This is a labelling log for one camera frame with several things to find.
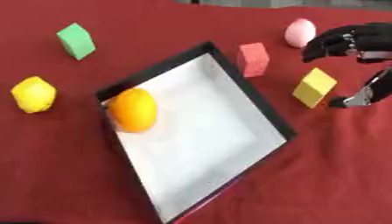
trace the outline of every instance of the table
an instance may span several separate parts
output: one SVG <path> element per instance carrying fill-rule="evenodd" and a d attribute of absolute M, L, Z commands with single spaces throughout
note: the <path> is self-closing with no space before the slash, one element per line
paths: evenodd
<path fill-rule="evenodd" d="M 354 93 L 382 65 L 354 59 L 302 64 L 284 27 L 309 18 L 320 32 L 388 21 L 389 12 L 317 8 L 246 9 L 163 0 L 16 0 L 0 7 L 0 220 L 44 223 L 157 223 L 123 158 L 111 150 L 93 93 L 202 41 L 235 61 L 239 44 L 262 41 L 271 56 L 251 79 L 298 137 L 183 223 L 390 223 L 392 100 L 369 108 L 308 109 L 291 96 L 319 67 Z M 72 22 L 97 51 L 68 57 L 55 33 Z M 53 108 L 27 115 L 10 89 L 39 75 L 59 89 Z"/>

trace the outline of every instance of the red cube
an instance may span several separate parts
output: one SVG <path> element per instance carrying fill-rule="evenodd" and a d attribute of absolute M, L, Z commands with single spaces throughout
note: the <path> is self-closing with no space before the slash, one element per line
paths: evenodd
<path fill-rule="evenodd" d="M 262 75 L 270 62 L 262 43 L 240 45 L 237 64 L 245 77 Z"/>

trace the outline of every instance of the yellow cube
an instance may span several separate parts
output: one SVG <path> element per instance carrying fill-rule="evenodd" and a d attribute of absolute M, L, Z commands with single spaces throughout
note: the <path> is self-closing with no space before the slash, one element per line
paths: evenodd
<path fill-rule="evenodd" d="M 34 76 L 18 83 L 11 93 L 17 105 L 30 114 L 49 109 L 56 97 L 56 88 Z"/>
<path fill-rule="evenodd" d="M 315 67 L 301 80 L 293 94 L 306 106 L 313 109 L 336 83 L 334 78 Z"/>

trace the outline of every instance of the green cube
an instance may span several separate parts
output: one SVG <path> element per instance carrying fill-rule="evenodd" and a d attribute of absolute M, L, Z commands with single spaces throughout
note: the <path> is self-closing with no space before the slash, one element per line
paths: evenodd
<path fill-rule="evenodd" d="M 95 51 L 95 45 L 90 34 L 76 23 L 70 24 L 64 30 L 59 31 L 57 36 L 66 51 L 77 60 L 81 60 Z"/>

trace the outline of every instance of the box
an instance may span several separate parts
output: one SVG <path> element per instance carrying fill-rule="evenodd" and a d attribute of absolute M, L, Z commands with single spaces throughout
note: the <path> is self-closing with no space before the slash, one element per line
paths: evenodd
<path fill-rule="evenodd" d="M 157 121 L 121 132 L 106 103 L 128 88 L 157 101 Z M 213 199 L 294 131 L 211 42 L 173 56 L 96 93 L 111 135 L 162 223 Z"/>

